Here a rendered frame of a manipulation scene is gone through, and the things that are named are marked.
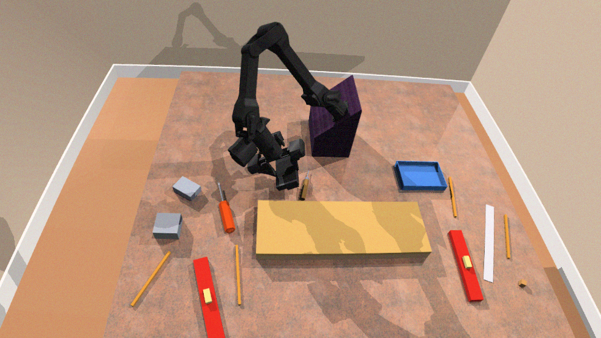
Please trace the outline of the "orange-handled awl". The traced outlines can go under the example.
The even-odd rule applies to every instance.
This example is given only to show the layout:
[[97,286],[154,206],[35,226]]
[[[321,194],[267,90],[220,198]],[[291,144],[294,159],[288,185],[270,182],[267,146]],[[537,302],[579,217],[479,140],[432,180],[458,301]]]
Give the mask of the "orange-handled awl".
[[223,220],[223,226],[224,226],[225,232],[232,233],[235,230],[235,226],[234,226],[233,217],[232,217],[231,210],[230,210],[230,205],[229,205],[229,202],[227,202],[226,200],[225,201],[223,200],[220,182],[218,182],[218,188],[219,188],[221,199],[222,199],[222,201],[219,204],[219,207],[220,207],[220,212],[221,212],[221,216],[222,216],[222,220]]

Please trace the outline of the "red flat bar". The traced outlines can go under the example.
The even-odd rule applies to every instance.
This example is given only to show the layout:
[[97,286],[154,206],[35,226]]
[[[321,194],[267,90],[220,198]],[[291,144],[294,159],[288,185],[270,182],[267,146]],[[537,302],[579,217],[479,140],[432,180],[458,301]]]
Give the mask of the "red flat bar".
[[208,338],[225,338],[207,257],[193,260]]
[[482,292],[479,287],[479,282],[475,274],[463,233],[461,230],[450,230],[449,236],[456,256],[455,258],[458,262],[458,267],[460,269],[460,274],[464,283],[468,301],[481,302],[483,300]]

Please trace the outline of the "white flat strip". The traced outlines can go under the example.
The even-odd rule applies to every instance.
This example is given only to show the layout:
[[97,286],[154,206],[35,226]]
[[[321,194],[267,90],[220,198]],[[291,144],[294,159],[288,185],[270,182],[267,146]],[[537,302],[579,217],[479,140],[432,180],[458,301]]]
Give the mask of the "white flat strip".
[[483,279],[493,283],[494,207],[485,207],[485,258]]

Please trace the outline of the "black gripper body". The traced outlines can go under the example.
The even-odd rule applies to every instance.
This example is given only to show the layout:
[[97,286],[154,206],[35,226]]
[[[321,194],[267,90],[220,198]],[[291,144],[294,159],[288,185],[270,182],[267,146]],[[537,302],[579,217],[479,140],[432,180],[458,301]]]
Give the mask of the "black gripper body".
[[[259,154],[255,154],[247,164],[247,170],[250,174],[258,173],[265,168],[265,164],[281,159],[283,156],[290,155],[292,159],[299,159],[305,155],[305,143],[302,139],[291,141],[287,148],[282,149],[273,134],[273,139],[269,145],[264,148],[258,148]],[[264,157],[261,157],[261,154]]]

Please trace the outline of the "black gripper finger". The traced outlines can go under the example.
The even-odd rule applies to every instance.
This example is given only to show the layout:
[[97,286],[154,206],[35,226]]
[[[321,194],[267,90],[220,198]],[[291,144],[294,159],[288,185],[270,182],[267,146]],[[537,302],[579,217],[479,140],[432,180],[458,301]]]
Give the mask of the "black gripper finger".
[[259,174],[263,173],[266,175],[271,175],[271,176],[276,177],[276,171],[273,169],[273,167],[270,165],[270,163],[266,163],[265,168],[263,170],[260,170],[258,173]]
[[[291,158],[291,156],[290,156],[290,158]],[[296,170],[299,170],[299,166],[298,166],[298,162],[297,162],[299,159],[292,159],[291,158],[291,163],[295,167]]]

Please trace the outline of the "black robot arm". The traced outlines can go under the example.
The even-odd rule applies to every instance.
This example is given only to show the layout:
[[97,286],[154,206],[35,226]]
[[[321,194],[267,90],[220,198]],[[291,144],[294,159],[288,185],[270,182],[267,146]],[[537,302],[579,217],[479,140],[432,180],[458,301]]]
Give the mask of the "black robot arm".
[[[325,107],[333,121],[349,113],[348,100],[342,101],[340,91],[330,91],[313,78],[291,48],[284,26],[280,22],[261,25],[241,50],[239,97],[232,115],[239,139],[228,151],[231,158],[242,167],[257,153],[257,148],[264,148],[271,143],[273,134],[277,143],[285,146],[281,132],[271,134],[266,127],[270,119],[259,116],[256,101],[259,55],[266,49],[278,56],[303,88],[301,97],[307,105]],[[243,130],[243,127],[247,130]]]

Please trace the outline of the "blue shallow tray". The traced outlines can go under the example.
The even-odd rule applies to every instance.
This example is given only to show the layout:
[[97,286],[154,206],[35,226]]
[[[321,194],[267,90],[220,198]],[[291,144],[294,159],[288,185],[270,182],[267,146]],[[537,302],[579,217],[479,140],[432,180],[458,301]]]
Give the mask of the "blue shallow tray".
[[402,190],[446,190],[447,183],[438,162],[396,161]]

